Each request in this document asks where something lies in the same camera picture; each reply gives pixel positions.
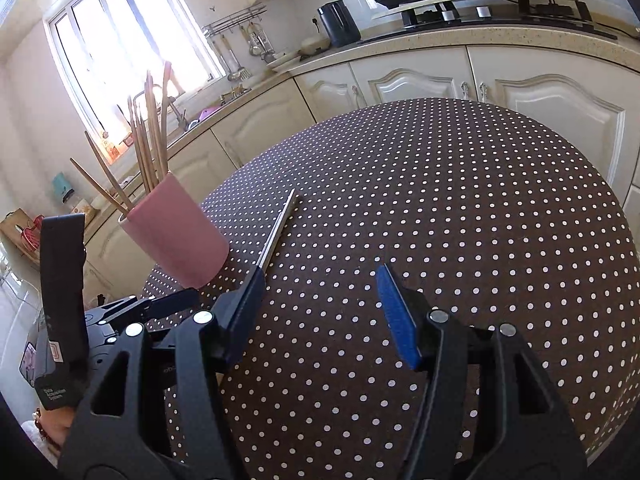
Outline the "person left hand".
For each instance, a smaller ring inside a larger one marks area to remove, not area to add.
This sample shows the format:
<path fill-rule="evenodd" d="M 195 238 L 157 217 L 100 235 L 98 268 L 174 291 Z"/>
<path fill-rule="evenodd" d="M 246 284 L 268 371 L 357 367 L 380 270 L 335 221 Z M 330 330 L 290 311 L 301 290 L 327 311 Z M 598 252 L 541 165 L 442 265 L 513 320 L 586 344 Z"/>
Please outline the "person left hand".
<path fill-rule="evenodd" d="M 51 411 L 37 408 L 34 413 L 34 422 L 53 445 L 62 448 L 70 433 L 75 414 L 76 411 L 69 406 Z"/>

